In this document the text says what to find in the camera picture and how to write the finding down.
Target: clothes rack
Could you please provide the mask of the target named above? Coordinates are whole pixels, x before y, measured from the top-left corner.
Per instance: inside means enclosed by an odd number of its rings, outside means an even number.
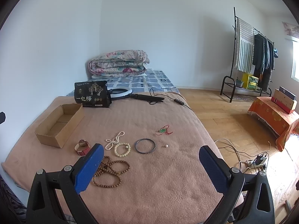
[[[225,95],[226,97],[228,97],[230,99],[230,103],[232,102],[233,99],[238,99],[238,100],[249,100],[249,101],[253,101],[254,99],[245,99],[245,98],[234,98],[234,95],[238,95],[238,96],[251,96],[251,97],[255,97],[254,95],[246,95],[246,94],[240,94],[240,93],[235,93],[235,90],[238,89],[238,90],[243,90],[243,91],[249,91],[249,92],[253,92],[253,93],[259,93],[259,97],[262,96],[262,94],[266,94],[266,95],[269,95],[269,97],[271,97],[271,94],[272,94],[272,91],[270,88],[268,88],[268,90],[270,91],[268,93],[268,91],[264,91],[262,90],[261,88],[260,89],[256,89],[256,90],[250,90],[250,89],[246,89],[246,88],[243,88],[243,87],[238,87],[236,86],[236,81],[235,79],[233,79],[231,76],[232,76],[232,73],[233,73],[233,68],[234,68],[234,59],[235,59],[235,47],[236,47],[236,26],[237,26],[237,16],[236,16],[236,9],[234,7],[234,15],[235,15],[235,26],[233,26],[233,28],[235,29],[235,43],[234,43],[234,55],[233,55],[233,62],[231,64],[231,74],[228,76],[225,76],[223,78],[223,81],[222,81],[222,87],[221,87],[221,91],[220,91],[220,95]],[[257,30],[256,28],[253,27],[253,29],[257,32],[257,34],[260,34],[262,35],[263,37],[265,37],[270,43],[273,44],[273,47],[274,47],[274,42],[272,42],[271,40],[269,40],[265,35],[263,35],[259,30]],[[225,80],[229,78],[233,81],[233,83],[229,83],[229,82],[226,82]],[[231,94],[231,96],[227,95],[226,93],[223,92],[223,88],[224,88],[224,84],[228,85],[229,87],[231,87],[233,90],[231,93],[227,93],[227,94]]]

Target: dark blue box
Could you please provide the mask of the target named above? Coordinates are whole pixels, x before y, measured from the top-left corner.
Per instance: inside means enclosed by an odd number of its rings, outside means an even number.
[[[287,95],[292,100],[296,100],[296,95],[291,93],[290,91],[286,90],[285,88],[279,87],[279,91],[283,92],[285,95]]]

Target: red box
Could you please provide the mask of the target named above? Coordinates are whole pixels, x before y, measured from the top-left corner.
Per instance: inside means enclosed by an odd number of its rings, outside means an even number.
[[[271,101],[276,103],[279,107],[281,107],[284,111],[286,111],[288,114],[291,114],[294,112],[294,110],[290,110],[287,106],[285,106],[282,102],[280,102],[278,99],[272,97]]]

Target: metal screw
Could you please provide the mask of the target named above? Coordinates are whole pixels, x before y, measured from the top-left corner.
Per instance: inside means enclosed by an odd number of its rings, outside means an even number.
[[[236,167],[233,167],[233,168],[231,169],[231,171],[232,171],[233,173],[238,173],[238,172],[240,172],[240,170],[239,170],[238,168],[236,168]]]
[[[67,166],[64,167],[64,170],[66,172],[71,171],[72,170],[72,166],[71,165],[67,165]]]
[[[44,170],[43,169],[40,169],[40,170],[38,170],[36,173],[37,174],[42,174],[44,172]]]

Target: wooden floor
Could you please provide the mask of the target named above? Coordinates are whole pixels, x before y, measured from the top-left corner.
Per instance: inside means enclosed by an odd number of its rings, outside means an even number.
[[[256,155],[262,151],[269,151],[267,177],[270,184],[276,223],[286,215],[284,201],[289,200],[291,207],[299,197],[295,183],[299,179],[299,137],[291,135],[285,150],[279,152],[275,147],[275,136],[256,118],[247,114],[252,101],[233,100],[220,96],[217,91],[179,89],[189,106],[207,129],[212,139],[229,139],[238,151],[249,155]],[[218,147],[227,146],[225,140],[218,141]],[[220,152],[230,167],[238,167],[238,158],[230,148],[220,149]],[[240,153],[241,160],[249,159]]]

